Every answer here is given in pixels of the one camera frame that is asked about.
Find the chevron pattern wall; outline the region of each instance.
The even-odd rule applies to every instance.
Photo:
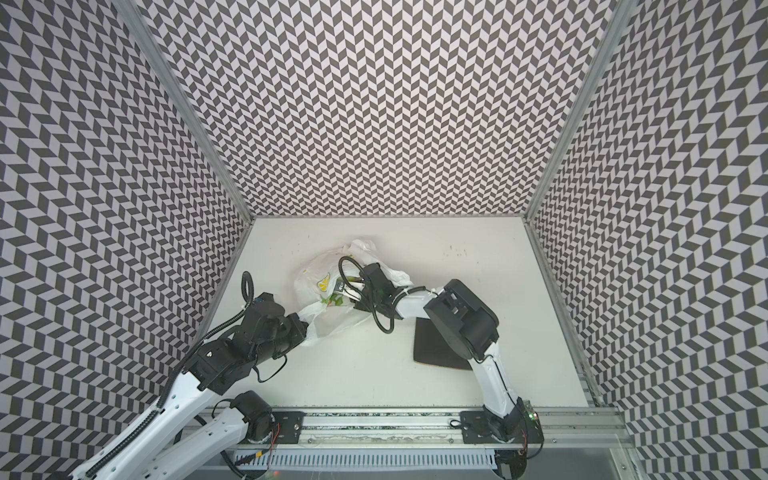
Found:
[[[641,0],[535,217],[654,478],[768,478],[767,20]]]
[[[3,0],[0,25],[0,476],[21,478],[158,394],[243,223],[108,0]]]
[[[259,215],[525,211],[615,0],[139,0]]]

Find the white plastic bag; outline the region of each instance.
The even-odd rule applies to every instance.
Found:
[[[392,270],[376,256],[376,245],[371,240],[354,240],[350,245],[321,253],[301,268],[293,281],[299,300],[299,318],[310,326],[306,329],[304,346],[311,346],[321,339],[342,332],[371,318],[371,314],[356,310],[352,300],[339,293],[343,288],[339,276],[339,258],[349,255],[365,266],[378,263],[384,275],[395,286],[411,286],[411,278],[400,270]],[[350,262],[343,265],[346,276],[358,276],[357,268]]]

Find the red wire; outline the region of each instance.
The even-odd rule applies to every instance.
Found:
[[[272,443],[270,444],[270,457],[266,460],[266,469],[270,469],[270,464],[272,463],[272,448],[275,446],[275,440],[277,440],[277,436],[280,434],[280,424],[277,424],[277,433],[272,436]]]

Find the white table surface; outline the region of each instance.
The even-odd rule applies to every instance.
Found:
[[[243,305],[240,276],[256,295],[274,294],[287,313],[300,310],[293,290],[299,268],[316,255],[368,238],[379,258],[428,288],[457,278],[499,318],[502,358],[513,388],[534,406],[586,407],[531,245],[518,217],[258,219],[211,328]],[[470,371],[413,361],[414,319],[385,335],[372,320],[311,347],[296,347],[269,382],[256,374],[227,396],[254,390],[272,406],[476,407],[482,395]],[[283,360],[260,366],[262,378]]]

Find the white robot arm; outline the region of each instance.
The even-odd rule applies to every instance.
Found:
[[[343,275],[344,261],[352,261],[360,269],[361,290]],[[339,261],[339,271],[358,308],[371,311],[385,333],[392,332],[395,318],[431,319],[451,349],[469,361],[493,436],[500,442],[513,438],[518,424],[524,421],[525,406],[511,388],[499,358],[498,319],[469,288],[458,280],[436,292],[424,287],[394,287],[379,264],[363,267],[350,257]],[[243,274],[242,290],[247,302],[243,311],[190,348],[149,409],[70,475],[57,473],[51,478],[90,480],[98,475],[99,480],[177,480],[218,452],[234,472],[249,478],[223,450],[244,439],[268,442],[275,435],[271,407],[252,391],[239,395],[215,420],[162,451],[190,420],[204,423],[197,414],[251,369],[269,358],[283,358],[306,337],[306,323],[295,313],[286,316],[271,294],[253,298],[248,272]],[[379,314],[390,318],[389,329],[379,323]],[[240,319],[242,323],[233,326]]]

